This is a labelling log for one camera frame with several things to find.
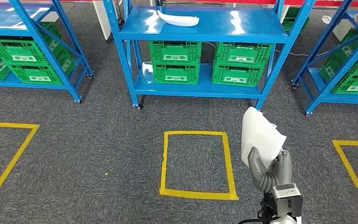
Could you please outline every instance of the gray robot arm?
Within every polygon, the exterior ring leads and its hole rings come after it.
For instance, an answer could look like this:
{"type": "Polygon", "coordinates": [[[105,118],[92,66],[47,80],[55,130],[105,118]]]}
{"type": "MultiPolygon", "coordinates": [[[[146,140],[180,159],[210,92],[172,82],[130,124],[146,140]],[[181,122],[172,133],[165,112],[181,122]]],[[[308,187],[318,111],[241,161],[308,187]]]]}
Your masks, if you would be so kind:
{"type": "Polygon", "coordinates": [[[250,172],[253,184],[264,193],[272,193],[273,187],[291,183],[292,164],[291,156],[287,151],[281,151],[271,170],[264,166],[259,150],[252,147],[248,155],[250,172]]]}
{"type": "Polygon", "coordinates": [[[292,183],[292,163],[288,151],[282,150],[268,170],[259,150],[252,147],[248,155],[253,184],[266,194],[273,196],[274,210],[280,219],[271,223],[296,223],[292,217],[300,217],[303,198],[297,186],[292,183]]]}

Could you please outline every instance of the yellow tape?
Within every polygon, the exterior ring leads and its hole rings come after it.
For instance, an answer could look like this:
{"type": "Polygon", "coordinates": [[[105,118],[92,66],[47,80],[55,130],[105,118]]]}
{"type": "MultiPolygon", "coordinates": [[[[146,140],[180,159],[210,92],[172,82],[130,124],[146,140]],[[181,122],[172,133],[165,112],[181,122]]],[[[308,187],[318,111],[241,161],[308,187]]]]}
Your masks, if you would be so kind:
{"type": "Polygon", "coordinates": [[[29,132],[28,136],[25,138],[24,142],[20,146],[20,148],[17,150],[16,154],[12,158],[12,160],[7,165],[5,171],[3,171],[2,175],[0,176],[0,187],[3,184],[3,181],[6,179],[7,175],[9,175],[10,171],[16,164],[17,160],[21,156],[24,149],[27,147],[28,143],[34,136],[36,130],[38,130],[39,125],[33,125],[33,124],[18,124],[18,123],[0,123],[0,127],[11,127],[11,128],[29,128],[31,131],[29,132]]]}
{"type": "Polygon", "coordinates": [[[348,171],[349,176],[351,177],[353,183],[355,184],[356,188],[358,189],[358,177],[356,176],[355,172],[352,169],[348,159],[346,158],[341,146],[358,146],[358,141],[352,140],[333,140],[333,145],[337,150],[338,155],[340,156],[342,163],[344,164],[346,171],[348,171]]]}
{"type": "Polygon", "coordinates": [[[163,162],[161,168],[161,185],[160,194],[166,196],[196,198],[196,199],[212,199],[212,200],[238,200],[235,192],[235,183],[233,176],[233,169],[231,166],[230,148],[228,146],[228,137],[225,132],[209,132],[209,131],[169,131],[164,132],[164,151],[163,162]],[[226,162],[226,173],[228,181],[229,193],[214,193],[214,192],[196,192],[196,191],[183,191],[165,188],[166,178],[166,163],[168,154],[168,136],[170,134],[203,134],[203,135],[221,135],[223,140],[224,158],[226,162]]]}

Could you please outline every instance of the shelf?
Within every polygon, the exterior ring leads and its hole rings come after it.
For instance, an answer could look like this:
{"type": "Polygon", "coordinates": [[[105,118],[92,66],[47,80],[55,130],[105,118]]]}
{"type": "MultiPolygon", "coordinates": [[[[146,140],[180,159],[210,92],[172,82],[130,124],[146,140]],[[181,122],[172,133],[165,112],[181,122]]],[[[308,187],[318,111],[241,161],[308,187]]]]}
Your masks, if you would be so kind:
{"type": "MultiPolygon", "coordinates": [[[[80,63],[79,58],[74,58],[76,66],[71,71],[68,79],[70,80],[72,76],[75,74],[76,69],[78,68],[80,63]]],[[[59,89],[59,90],[66,90],[68,87],[65,85],[49,85],[49,84],[26,84],[22,83],[17,76],[10,72],[9,75],[2,81],[0,81],[0,86],[2,87],[22,87],[22,88],[40,88],[40,89],[59,89]]]]}
{"type": "Polygon", "coordinates": [[[285,43],[288,35],[269,8],[133,7],[120,38],[285,43]],[[200,22],[194,27],[174,26],[160,19],[158,9],[169,15],[197,16],[200,22]]]}
{"type": "MultiPolygon", "coordinates": [[[[318,92],[322,91],[326,83],[319,74],[320,68],[308,68],[311,79],[315,84],[318,92]]],[[[354,94],[333,94],[327,93],[325,97],[321,98],[324,103],[342,103],[342,104],[358,104],[358,95],[354,94]]]]}
{"type": "Polygon", "coordinates": [[[358,30],[358,24],[353,19],[356,13],[358,13],[358,11],[347,10],[343,18],[349,20],[352,23],[352,25],[358,30]]]}
{"type": "MultiPolygon", "coordinates": [[[[40,21],[52,11],[52,4],[23,3],[28,15],[34,21],[40,21]]],[[[0,35],[30,36],[25,24],[8,2],[0,2],[0,35]]]]}
{"type": "Polygon", "coordinates": [[[212,65],[201,64],[198,85],[156,84],[153,79],[151,63],[143,63],[142,70],[135,82],[138,95],[183,96],[183,97],[219,97],[258,99],[261,93],[258,87],[221,85],[212,83],[212,65]]]}

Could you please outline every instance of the blue metal shelf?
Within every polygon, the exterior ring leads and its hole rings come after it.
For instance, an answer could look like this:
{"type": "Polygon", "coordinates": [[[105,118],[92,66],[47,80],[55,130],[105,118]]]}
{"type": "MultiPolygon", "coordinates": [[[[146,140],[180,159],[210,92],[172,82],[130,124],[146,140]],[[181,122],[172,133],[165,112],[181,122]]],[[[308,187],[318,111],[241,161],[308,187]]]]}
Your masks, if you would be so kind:
{"type": "Polygon", "coordinates": [[[156,84],[150,62],[143,63],[134,85],[140,95],[182,96],[182,97],[220,97],[220,98],[259,98],[258,87],[243,87],[212,83],[212,65],[201,64],[198,85],[156,84]]]}
{"type": "Polygon", "coordinates": [[[120,58],[124,78],[127,82],[132,105],[140,108],[139,95],[250,98],[256,99],[260,109],[285,62],[294,41],[300,33],[315,0],[305,0],[299,17],[287,34],[279,22],[283,0],[276,0],[273,9],[267,8],[226,8],[226,7],[132,7],[130,0],[123,0],[125,24],[120,30],[112,0],[104,0],[115,46],[120,58]],[[169,15],[197,16],[200,21],[193,27],[179,27],[165,23],[157,10],[169,15]],[[282,50],[274,59],[272,51],[268,63],[264,86],[242,87],[212,84],[210,64],[200,66],[198,85],[156,84],[149,63],[143,63],[138,40],[163,41],[212,41],[281,43],[282,50]],[[133,43],[138,77],[132,80],[131,45],[133,43]]]}
{"type": "MultiPolygon", "coordinates": [[[[31,19],[38,21],[49,12],[54,11],[53,4],[24,4],[24,9],[31,19]]],[[[9,2],[0,2],[0,35],[32,36],[9,2]]]]}
{"type": "Polygon", "coordinates": [[[351,43],[358,36],[351,38],[350,40],[345,41],[344,43],[336,46],[328,53],[321,56],[317,56],[318,51],[323,45],[324,41],[327,39],[328,35],[332,32],[334,27],[341,21],[341,19],[348,19],[351,23],[358,29],[358,25],[353,20],[353,16],[357,13],[356,11],[347,11],[352,0],[344,0],[337,10],[336,14],[332,18],[330,24],[327,26],[326,30],[323,32],[318,42],[310,52],[309,56],[301,66],[300,71],[292,80],[292,86],[294,89],[297,88],[298,82],[303,84],[304,90],[310,98],[310,104],[305,108],[305,114],[307,116],[312,114],[312,111],[320,103],[340,103],[340,104],[358,104],[358,95],[353,94],[333,94],[331,90],[334,86],[341,80],[342,77],[352,68],[355,62],[358,60],[358,47],[352,52],[352,54],[346,59],[346,61],[341,65],[335,75],[326,83],[319,74],[319,68],[310,68],[311,65],[320,61],[323,58],[326,58],[328,55],[332,54],[336,50],[341,49],[343,46],[351,43]],[[316,86],[317,93],[314,96],[310,91],[307,83],[304,81],[304,76],[306,74],[310,75],[310,78],[313,84],[316,86]]]}
{"type": "Polygon", "coordinates": [[[3,87],[21,87],[21,88],[40,88],[40,89],[58,89],[67,90],[75,100],[80,103],[81,96],[77,93],[82,78],[87,74],[92,77],[93,71],[87,61],[82,47],[76,39],[76,36],[70,27],[69,21],[65,16],[63,8],[59,0],[51,0],[51,3],[24,3],[21,4],[19,0],[9,0],[9,2],[0,2],[0,35],[6,36],[30,36],[38,44],[40,50],[48,59],[58,77],[62,80],[63,85],[48,85],[48,84],[24,84],[13,73],[10,73],[4,80],[0,81],[0,86],[3,87]],[[54,34],[47,31],[40,21],[50,12],[57,12],[61,19],[65,30],[68,33],[69,40],[74,45],[74,49],[64,43],[61,39],[57,38],[54,34]],[[72,70],[71,74],[67,77],[61,66],[57,62],[50,51],[48,45],[42,38],[39,29],[49,35],[55,41],[66,47],[76,57],[76,67],[72,70]],[[71,83],[71,78],[79,66],[82,66],[79,77],[74,83],[71,83]]]}
{"type": "Polygon", "coordinates": [[[242,42],[255,43],[285,43],[288,39],[272,8],[216,7],[133,7],[120,31],[120,37],[132,40],[227,42],[241,39],[242,42]],[[194,27],[174,26],[160,19],[157,10],[169,15],[197,16],[200,22],[194,27]]]}

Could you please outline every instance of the metal frame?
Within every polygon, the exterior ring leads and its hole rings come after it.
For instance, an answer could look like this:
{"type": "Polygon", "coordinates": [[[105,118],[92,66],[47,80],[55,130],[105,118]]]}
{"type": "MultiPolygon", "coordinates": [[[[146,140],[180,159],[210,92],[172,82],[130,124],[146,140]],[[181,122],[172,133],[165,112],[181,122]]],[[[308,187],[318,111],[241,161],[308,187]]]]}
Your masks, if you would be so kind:
{"type": "Polygon", "coordinates": [[[77,88],[86,74],[88,78],[92,78],[93,76],[93,70],[90,67],[90,64],[83,52],[82,47],[80,46],[79,41],[76,39],[75,33],[72,30],[72,27],[69,24],[69,21],[64,13],[64,10],[59,2],[59,0],[51,0],[52,5],[51,8],[46,11],[46,13],[43,15],[46,16],[49,12],[55,11],[58,14],[58,17],[61,19],[65,30],[68,33],[69,39],[74,45],[74,49],[71,48],[69,45],[64,43],[62,40],[57,38],[54,34],[47,31],[42,25],[40,25],[40,20],[42,20],[43,17],[38,19],[38,21],[34,21],[30,18],[28,13],[26,12],[24,6],[20,3],[20,0],[9,0],[9,3],[13,6],[18,16],[21,18],[22,22],[25,24],[27,29],[0,29],[0,35],[7,35],[7,36],[30,36],[33,37],[35,42],[38,44],[40,50],[43,52],[43,54],[46,56],[50,64],[52,65],[53,69],[59,76],[59,78],[62,80],[63,85],[48,85],[48,84],[24,84],[21,83],[15,75],[11,72],[9,76],[4,79],[3,81],[0,81],[0,86],[4,87],[23,87],[23,88],[41,88],[41,89],[57,89],[57,90],[67,90],[72,95],[75,102],[80,103],[82,97],[77,93],[77,88]],[[45,32],[47,35],[49,35],[51,38],[62,44],[65,48],[67,48],[69,51],[71,51],[73,54],[76,55],[78,58],[74,58],[76,67],[72,70],[70,75],[67,77],[65,75],[65,72],[62,70],[60,64],[57,62],[56,58],[54,57],[53,53],[49,49],[48,45],[42,38],[42,35],[40,34],[39,30],[41,29],[43,32],[45,32]],[[71,78],[75,74],[75,71],[78,69],[79,65],[83,66],[83,69],[81,70],[79,77],[76,78],[74,83],[71,83],[71,78]]]}
{"type": "Polygon", "coordinates": [[[348,19],[357,29],[358,25],[353,19],[354,12],[347,11],[349,5],[352,0],[344,0],[337,10],[336,14],[332,18],[330,24],[322,33],[321,37],[317,41],[316,45],[310,52],[309,56],[301,66],[300,71],[292,80],[292,87],[296,89],[298,87],[298,82],[300,81],[304,89],[310,98],[310,104],[305,108],[305,114],[310,116],[312,111],[320,104],[320,103],[340,103],[340,104],[358,104],[358,95],[351,94],[332,94],[330,93],[331,89],[341,80],[341,78],[351,69],[354,63],[358,60],[358,47],[352,52],[352,54],[346,59],[346,61],[341,65],[336,74],[330,79],[329,82],[325,83],[325,81],[321,78],[319,74],[319,68],[310,68],[311,65],[320,61],[323,58],[326,58],[328,55],[334,53],[335,51],[341,49],[342,47],[348,45],[352,41],[358,38],[358,35],[345,41],[344,43],[336,46],[331,49],[327,53],[317,56],[318,51],[323,45],[324,41],[327,39],[328,35],[333,31],[334,27],[341,21],[341,19],[348,19]],[[309,90],[309,87],[304,81],[305,75],[310,75],[313,84],[316,86],[317,94],[313,96],[312,92],[309,90]]]}
{"type": "MultiPolygon", "coordinates": [[[[131,0],[123,0],[124,7],[124,19],[127,22],[128,16],[131,13],[133,7],[131,6],[131,0]]],[[[303,27],[308,14],[310,13],[315,0],[305,0],[303,6],[300,9],[299,16],[296,18],[293,28],[288,35],[223,35],[223,34],[172,34],[172,33],[126,33],[119,29],[117,19],[115,15],[115,9],[113,7],[112,0],[103,0],[105,5],[106,14],[109,18],[114,42],[117,48],[117,53],[120,58],[120,63],[123,69],[124,77],[127,82],[127,87],[132,100],[133,107],[141,108],[138,95],[159,95],[159,96],[188,96],[188,97],[217,97],[217,98],[250,98],[256,99],[256,109],[260,109],[263,105],[267,95],[281,70],[283,63],[285,62],[290,49],[292,48],[297,36],[299,35],[301,28],[303,27]],[[138,40],[172,40],[172,41],[214,41],[214,42],[248,42],[248,43],[282,43],[282,50],[277,57],[277,60],[273,62],[273,54],[270,57],[268,63],[268,72],[265,76],[264,86],[261,90],[258,87],[241,87],[241,86],[229,86],[211,84],[211,78],[202,79],[200,77],[198,85],[173,85],[173,84],[153,84],[153,79],[147,79],[143,75],[144,68],[149,66],[149,63],[143,63],[138,47],[138,40]],[[123,45],[123,41],[126,41],[126,49],[123,45]],[[135,58],[138,66],[138,77],[134,82],[132,79],[131,71],[131,54],[129,51],[130,42],[133,43],[135,58]]],[[[283,0],[277,0],[274,6],[274,13],[277,14],[277,21],[279,22],[280,14],[282,11],[283,0]]],[[[219,10],[240,10],[239,8],[216,8],[219,10]]],[[[201,69],[211,72],[210,64],[202,64],[201,69]]]]}

